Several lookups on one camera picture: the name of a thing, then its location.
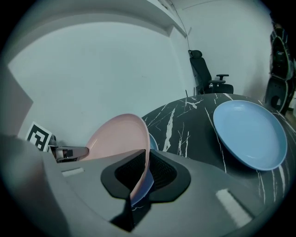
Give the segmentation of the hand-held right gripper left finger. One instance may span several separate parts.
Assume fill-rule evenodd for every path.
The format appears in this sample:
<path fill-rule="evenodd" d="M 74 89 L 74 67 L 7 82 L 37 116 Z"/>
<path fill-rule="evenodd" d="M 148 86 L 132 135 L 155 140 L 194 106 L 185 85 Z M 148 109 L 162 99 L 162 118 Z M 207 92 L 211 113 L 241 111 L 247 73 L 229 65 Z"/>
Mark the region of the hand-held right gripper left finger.
<path fill-rule="evenodd" d="M 144 167 L 145 151 L 57 163 L 46 154 L 46 181 L 54 206 L 50 232 L 132 232 L 130 192 Z"/>

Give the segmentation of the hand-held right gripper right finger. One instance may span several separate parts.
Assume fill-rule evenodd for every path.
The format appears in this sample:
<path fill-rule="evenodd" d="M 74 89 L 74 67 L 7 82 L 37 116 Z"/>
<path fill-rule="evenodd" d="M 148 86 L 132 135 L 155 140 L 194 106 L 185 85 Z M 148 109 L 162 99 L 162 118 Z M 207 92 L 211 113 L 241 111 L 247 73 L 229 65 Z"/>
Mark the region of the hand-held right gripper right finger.
<path fill-rule="evenodd" d="M 176 200 L 153 203 L 134 232 L 257 232 L 263 226 L 263 203 L 235 178 L 203 162 L 152 154 L 184 167 L 191 182 Z"/>

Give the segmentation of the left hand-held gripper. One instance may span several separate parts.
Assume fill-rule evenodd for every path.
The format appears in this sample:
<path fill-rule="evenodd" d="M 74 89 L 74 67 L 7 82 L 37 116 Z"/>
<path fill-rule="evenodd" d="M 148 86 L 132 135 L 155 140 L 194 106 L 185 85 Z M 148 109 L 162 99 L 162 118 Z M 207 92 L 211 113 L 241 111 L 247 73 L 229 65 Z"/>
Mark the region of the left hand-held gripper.
<path fill-rule="evenodd" d="M 40 151 L 51 153 L 56 162 L 80 158 L 89 152 L 87 147 L 58 147 L 55 135 L 36 122 L 32 122 L 25 139 Z"/>

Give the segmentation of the pink big plate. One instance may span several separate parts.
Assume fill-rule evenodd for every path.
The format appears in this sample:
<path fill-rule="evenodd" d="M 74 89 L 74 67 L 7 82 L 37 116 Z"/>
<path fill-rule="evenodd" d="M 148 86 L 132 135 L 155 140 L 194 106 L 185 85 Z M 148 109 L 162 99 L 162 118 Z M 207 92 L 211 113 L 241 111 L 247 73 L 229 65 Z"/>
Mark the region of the pink big plate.
<path fill-rule="evenodd" d="M 92 135 L 86 147 L 89 152 L 80 161 L 105 158 L 132 150 L 145 150 L 144 170 L 140 171 L 139 178 L 132 176 L 136 181 L 130 193 L 130 199 L 133 199 L 142 186 L 150 165 L 150 138 L 143 119 L 130 113 L 118 115 L 104 123 Z"/>

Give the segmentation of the blue big plate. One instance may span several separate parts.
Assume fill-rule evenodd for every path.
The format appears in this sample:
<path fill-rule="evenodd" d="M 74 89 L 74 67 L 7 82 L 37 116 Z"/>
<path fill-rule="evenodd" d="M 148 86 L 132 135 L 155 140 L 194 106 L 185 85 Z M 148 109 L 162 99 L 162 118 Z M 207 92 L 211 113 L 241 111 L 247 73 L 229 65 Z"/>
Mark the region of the blue big plate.
<path fill-rule="evenodd" d="M 286 158 L 288 143 L 283 126 L 258 104 L 226 101 L 214 110 L 213 124 L 228 151 L 252 169 L 274 170 Z"/>
<path fill-rule="evenodd" d="M 155 138 L 149 133 L 150 138 L 150 149 L 151 150 L 158 150 L 158 144 L 155 140 Z M 143 181 L 142 186 L 140 187 L 139 191 L 136 193 L 135 197 L 131 199 L 131 206 L 133 207 L 136 205 L 139 201 L 141 201 L 149 192 L 152 185 L 154 183 L 153 176 L 148 168 L 146 177 Z"/>

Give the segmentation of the black office chair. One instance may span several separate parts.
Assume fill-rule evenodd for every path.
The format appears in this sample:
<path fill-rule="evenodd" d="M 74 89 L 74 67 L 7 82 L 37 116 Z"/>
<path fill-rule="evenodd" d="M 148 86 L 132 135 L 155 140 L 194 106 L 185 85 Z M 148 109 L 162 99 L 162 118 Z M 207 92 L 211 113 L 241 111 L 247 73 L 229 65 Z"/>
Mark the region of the black office chair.
<path fill-rule="evenodd" d="M 197 80 L 198 94 L 227 93 L 232 94 L 234 87 L 227 84 L 224 77 L 229 74 L 217 74 L 218 79 L 212 79 L 203 54 L 199 50 L 188 50 L 193 75 Z"/>

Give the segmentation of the black shell chair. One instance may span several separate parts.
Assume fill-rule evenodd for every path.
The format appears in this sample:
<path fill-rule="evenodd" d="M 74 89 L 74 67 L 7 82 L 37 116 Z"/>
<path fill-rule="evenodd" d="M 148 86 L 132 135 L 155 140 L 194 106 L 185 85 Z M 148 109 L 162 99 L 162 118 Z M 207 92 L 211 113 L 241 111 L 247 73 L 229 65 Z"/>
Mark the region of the black shell chair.
<path fill-rule="evenodd" d="M 277 77 L 270 77 L 265 92 L 264 103 L 276 109 L 278 112 L 282 112 L 287 98 L 288 83 Z"/>

